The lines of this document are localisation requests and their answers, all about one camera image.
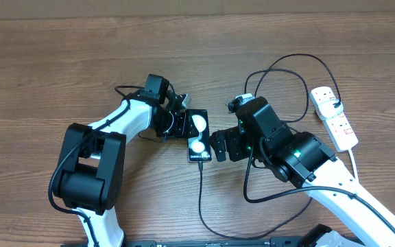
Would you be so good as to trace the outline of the black Galaxy smartphone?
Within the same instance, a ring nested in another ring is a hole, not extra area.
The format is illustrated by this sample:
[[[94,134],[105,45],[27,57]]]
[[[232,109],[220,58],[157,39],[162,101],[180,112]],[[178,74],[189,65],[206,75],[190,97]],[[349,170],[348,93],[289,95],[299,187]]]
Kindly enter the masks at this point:
[[[186,110],[188,160],[192,163],[211,161],[208,113],[204,109]]]

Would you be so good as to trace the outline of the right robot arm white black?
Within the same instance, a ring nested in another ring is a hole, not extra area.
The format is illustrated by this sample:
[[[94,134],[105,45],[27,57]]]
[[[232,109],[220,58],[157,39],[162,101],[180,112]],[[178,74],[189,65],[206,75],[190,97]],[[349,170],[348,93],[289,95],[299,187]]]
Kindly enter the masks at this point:
[[[209,137],[219,162],[230,159],[262,162],[294,188],[258,203],[305,192],[331,211],[366,246],[395,246],[395,215],[364,189],[317,136],[293,133],[264,97],[240,95],[228,104],[235,127]]]

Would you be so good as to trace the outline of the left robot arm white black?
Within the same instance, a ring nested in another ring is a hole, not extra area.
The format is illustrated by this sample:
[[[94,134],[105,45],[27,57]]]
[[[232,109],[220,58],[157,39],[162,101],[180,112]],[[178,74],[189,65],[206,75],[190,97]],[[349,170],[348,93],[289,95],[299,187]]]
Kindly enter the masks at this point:
[[[121,193],[126,145],[151,128],[158,137],[183,137],[189,94],[177,94],[160,75],[150,74],[144,86],[121,94],[119,107],[103,119],[71,124],[64,135],[49,187],[50,205],[79,217],[85,246],[125,246],[115,204]]]

